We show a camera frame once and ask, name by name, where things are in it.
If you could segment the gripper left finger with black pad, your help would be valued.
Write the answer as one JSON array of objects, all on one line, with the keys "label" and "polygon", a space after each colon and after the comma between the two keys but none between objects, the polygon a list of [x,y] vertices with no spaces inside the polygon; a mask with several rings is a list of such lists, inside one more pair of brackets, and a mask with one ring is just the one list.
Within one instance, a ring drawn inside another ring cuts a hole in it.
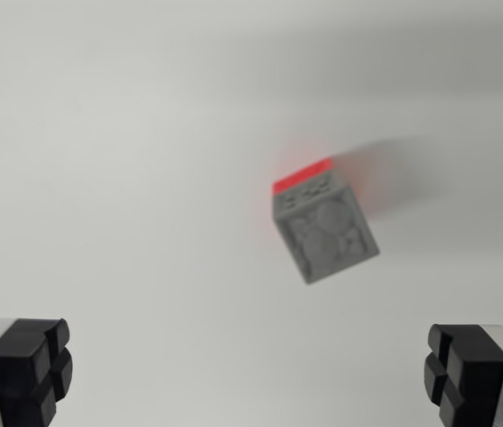
[{"label": "gripper left finger with black pad", "polygon": [[63,319],[0,318],[0,426],[45,427],[73,374]]}]

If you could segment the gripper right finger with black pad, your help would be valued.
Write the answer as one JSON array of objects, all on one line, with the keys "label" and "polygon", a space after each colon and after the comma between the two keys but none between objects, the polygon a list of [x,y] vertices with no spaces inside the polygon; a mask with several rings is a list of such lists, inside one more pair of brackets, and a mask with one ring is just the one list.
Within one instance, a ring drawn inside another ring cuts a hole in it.
[{"label": "gripper right finger with black pad", "polygon": [[427,397],[448,427],[503,426],[503,326],[430,327]]}]

